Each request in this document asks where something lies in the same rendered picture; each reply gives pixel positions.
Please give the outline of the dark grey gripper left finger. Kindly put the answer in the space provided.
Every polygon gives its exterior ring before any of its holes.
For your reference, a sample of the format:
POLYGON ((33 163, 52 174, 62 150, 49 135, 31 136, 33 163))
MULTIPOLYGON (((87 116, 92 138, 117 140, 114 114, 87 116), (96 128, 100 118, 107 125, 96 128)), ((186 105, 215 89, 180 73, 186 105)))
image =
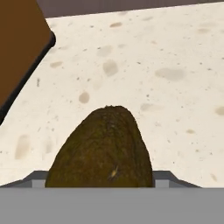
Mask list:
POLYGON ((5 187, 22 187, 22 188, 44 188, 48 171, 33 171, 23 179, 10 182, 5 185, 0 185, 0 188, 5 187))

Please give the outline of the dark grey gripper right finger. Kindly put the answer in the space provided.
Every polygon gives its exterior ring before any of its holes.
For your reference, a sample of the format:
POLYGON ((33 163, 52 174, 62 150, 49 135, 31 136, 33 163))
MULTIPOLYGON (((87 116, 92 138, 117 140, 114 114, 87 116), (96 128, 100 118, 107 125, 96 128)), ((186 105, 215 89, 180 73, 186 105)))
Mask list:
POLYGON ((197 185, 178 179, 171 171, 154 171, 153 178, 156 188, 193 187, 197 185))

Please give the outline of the dark green avocado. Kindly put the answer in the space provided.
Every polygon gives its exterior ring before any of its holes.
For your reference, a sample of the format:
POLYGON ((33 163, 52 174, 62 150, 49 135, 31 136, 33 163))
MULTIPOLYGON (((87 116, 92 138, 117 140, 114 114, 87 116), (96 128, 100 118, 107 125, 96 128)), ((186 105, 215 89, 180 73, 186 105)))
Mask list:
POLYGON ((91 112, 60 148, 46 187, 153 187, 149 152, 123 106, 91 112))

